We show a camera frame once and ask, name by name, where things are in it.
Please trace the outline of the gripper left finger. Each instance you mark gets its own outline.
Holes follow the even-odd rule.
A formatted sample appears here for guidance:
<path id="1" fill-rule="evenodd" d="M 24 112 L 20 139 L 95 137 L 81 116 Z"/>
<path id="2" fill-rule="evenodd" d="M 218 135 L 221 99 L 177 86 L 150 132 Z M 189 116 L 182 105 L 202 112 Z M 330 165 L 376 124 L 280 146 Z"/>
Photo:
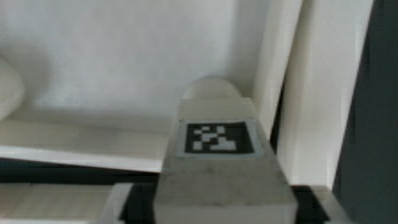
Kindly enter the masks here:
<path id="1" fill-rule="evenodd" d="M 116 183 L 99 214 L 99 224 L 156 224 L 154 183 Z"/>

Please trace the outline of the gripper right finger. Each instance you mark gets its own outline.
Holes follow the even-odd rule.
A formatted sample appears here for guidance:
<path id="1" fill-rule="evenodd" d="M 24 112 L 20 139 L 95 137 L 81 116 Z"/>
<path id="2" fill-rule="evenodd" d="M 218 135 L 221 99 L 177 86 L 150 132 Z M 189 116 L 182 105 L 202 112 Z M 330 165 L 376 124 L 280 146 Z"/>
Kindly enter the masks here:
<path id="1" fill-rule="evenodd" d="M 298 210 L 294 224 L 355 224 L 324 186 L 291 186 Z"/>

